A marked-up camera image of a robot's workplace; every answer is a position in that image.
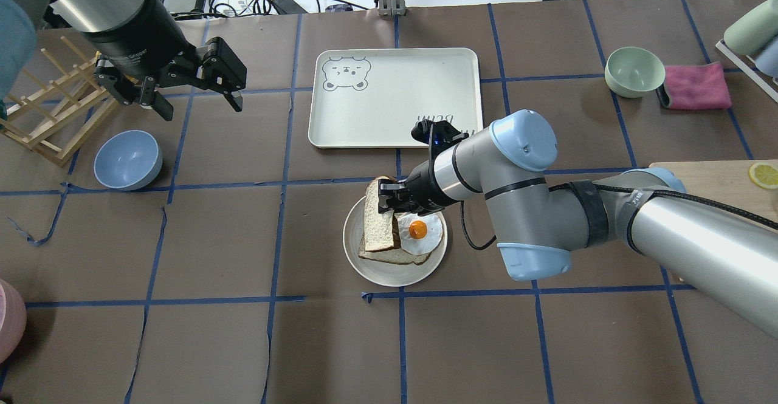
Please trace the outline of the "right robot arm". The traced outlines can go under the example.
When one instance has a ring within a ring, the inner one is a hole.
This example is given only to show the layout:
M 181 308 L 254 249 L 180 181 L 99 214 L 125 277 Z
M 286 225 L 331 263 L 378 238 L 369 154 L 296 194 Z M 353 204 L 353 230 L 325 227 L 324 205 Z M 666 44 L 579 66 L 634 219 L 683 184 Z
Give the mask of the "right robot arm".
M 380 178 L 372 210 L 426 215 L 480 194 L 513 280 L 557 276 L 572 252 L 619 240 L 776 336 L 776 222 L 688 194 L 665 168 L 548 187 L 557 139 L 531 110 L 473 135 L 430 120 L 411 134 L 427 160 L 402 180 Z

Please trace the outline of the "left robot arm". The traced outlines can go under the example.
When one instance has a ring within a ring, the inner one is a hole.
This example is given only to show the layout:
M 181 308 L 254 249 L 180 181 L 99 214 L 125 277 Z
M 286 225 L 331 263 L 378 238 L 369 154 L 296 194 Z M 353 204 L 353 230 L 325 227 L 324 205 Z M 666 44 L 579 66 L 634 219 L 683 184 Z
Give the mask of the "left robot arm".
M 245 64 L 223 38 L 195 47 L 161 0 L 2 0 L 2 99 L 33 55 L 50 9 L 99 52 L 94 77 L 117 102 L 138 103 L 164 120 L 173 107 L 159 89 L 192 86 L 244 107 Z

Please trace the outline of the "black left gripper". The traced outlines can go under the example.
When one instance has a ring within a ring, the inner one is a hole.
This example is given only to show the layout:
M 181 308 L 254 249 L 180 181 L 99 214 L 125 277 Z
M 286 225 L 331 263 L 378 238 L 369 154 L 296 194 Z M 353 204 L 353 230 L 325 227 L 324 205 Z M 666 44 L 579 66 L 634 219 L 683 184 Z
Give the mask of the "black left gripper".
M 96 63 L 94 77 L 117 102 L 125 106 L 138 103 L 165 121 L 173 119 L 173 106 L 158 93 L 153 75 L 175 63 L 176 58 L 181 59 L 180 66 L 197 73 L 201 57 L 161 0 L 143 0 L 129 20 L 105 31 L 89 32 L 88 40 L 111 61 Z M 201 55 L 201 88 L 222 94 L 234 111 L 242 112 L 245 64 L 219 36 L 201 47 Z

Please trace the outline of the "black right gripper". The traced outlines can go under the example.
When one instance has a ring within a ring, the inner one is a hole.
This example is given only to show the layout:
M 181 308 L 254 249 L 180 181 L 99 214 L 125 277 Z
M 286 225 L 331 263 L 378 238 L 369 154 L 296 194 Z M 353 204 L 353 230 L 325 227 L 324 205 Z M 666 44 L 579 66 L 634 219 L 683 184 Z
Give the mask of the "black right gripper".
M 430 161 L 419 164 L 400 182 L 380 179 L 377 198 L 377 212 L 392 211 L 396 219 L 417 219 L 447 207 L 447 195 L 436 182 Z

